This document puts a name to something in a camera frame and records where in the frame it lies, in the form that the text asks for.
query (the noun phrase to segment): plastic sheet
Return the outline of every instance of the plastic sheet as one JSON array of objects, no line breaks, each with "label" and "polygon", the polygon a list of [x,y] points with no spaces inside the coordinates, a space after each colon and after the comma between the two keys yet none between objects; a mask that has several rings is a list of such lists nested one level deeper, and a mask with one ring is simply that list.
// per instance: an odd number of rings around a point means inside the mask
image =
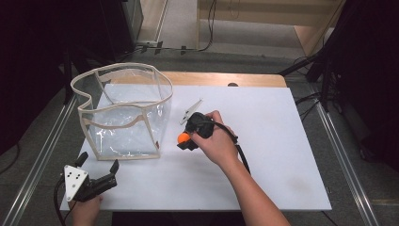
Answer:
[{"label": "plastic sheet", "polygon": [[170,80],[153,66],[122,63],[76,76],[82,130],[98,160],[160,157]]}]

